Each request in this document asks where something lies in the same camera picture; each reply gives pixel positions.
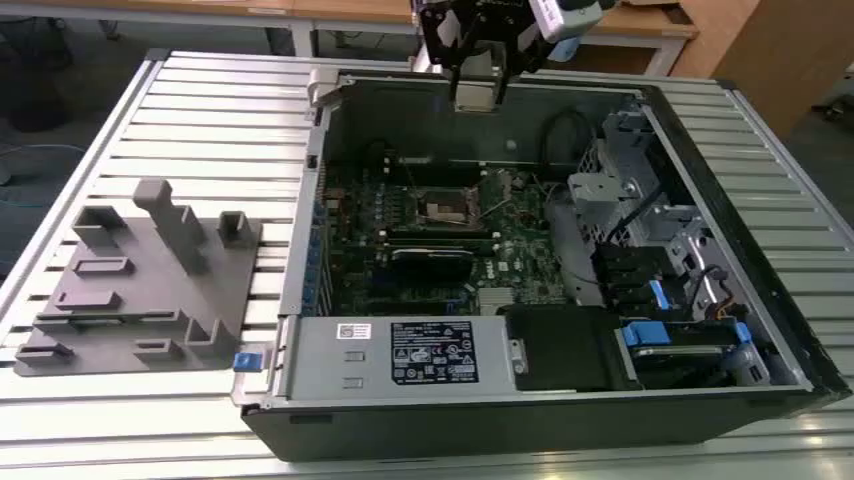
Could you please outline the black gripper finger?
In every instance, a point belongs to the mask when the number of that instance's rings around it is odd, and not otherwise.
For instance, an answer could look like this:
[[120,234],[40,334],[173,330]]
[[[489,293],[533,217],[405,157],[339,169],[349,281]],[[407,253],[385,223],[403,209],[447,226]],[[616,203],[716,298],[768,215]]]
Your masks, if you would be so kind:
[[551,52],[551,44],[543,38],[537,24],[529,24],[519,32],[509,32],[501,40],[503,57],[499,65],[499,80],[493,87],[493,101],[503,103],[512,78],[523,72],[533,73]]
[[461,44],[444,45],[439,38],[436,19],[436,3],[440,1],[417,2],[417,25],[425,48],[427,62],[432,66],[440,66],[449,80],[449,101],[456,109],[473,109],[477,103],[477,87],[463,86],[463,67],[468,57],[473,53],[479,34],[471,29],[465,34]]

